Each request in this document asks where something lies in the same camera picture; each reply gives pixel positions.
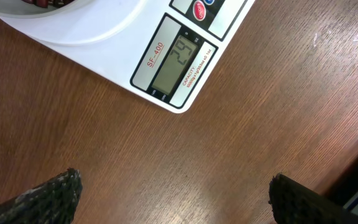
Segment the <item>white round bowl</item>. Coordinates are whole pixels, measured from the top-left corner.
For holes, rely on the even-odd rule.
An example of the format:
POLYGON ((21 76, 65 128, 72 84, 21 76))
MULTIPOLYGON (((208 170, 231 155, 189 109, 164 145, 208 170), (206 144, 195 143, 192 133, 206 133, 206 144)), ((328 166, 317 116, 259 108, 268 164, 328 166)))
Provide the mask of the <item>white round bowl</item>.
POLYGON ((0 17, 12 17, 20 19, 32 19, 52 16, 64 11, 72 11, 87 6, 91 0, 75 0, 70 4, 61 7, 41 8, 20 0, 0 0, 0 17))

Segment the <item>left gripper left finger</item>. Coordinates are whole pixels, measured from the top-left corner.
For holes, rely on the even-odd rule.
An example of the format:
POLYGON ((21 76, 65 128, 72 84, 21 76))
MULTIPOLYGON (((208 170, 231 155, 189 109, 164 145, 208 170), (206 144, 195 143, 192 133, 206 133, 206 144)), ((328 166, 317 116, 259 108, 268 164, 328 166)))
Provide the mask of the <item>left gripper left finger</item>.
POLYGON ((82 189, 80 172, 69 168, 0 204, 0 224, 71 224, 82 189))

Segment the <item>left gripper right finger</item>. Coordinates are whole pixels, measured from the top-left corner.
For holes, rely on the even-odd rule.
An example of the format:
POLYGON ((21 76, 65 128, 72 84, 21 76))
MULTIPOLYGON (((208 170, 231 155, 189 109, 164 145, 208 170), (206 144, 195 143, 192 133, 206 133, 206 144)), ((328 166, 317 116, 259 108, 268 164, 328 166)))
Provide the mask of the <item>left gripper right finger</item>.
POLYGON ((358 224, 358 216, 283 174, 269 184, 269 204, 277 224, 358 224))

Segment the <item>white digital kitchen scale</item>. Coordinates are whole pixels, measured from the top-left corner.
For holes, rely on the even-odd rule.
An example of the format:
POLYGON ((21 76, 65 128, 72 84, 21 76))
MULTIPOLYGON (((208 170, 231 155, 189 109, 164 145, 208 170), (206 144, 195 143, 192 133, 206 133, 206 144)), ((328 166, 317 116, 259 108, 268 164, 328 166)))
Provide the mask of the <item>white digital kitchen scale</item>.
POLYGON ((185 112, 254 0, 91 0, 5 23, 113 83, 185 112))

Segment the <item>red beans in bowl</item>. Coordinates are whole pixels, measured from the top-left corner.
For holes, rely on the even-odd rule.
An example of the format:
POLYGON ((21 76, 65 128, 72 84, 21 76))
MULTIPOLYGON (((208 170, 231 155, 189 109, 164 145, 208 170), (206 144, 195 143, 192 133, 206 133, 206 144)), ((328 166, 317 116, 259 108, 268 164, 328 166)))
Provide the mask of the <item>red beans in bowl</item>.
POLYGON ((70 4, 74 0, 22 0, 22 1, 26 2, 27 4, 32 4, 41 8, 48 8, 49 6, 55 8, 61 8, 70 4))

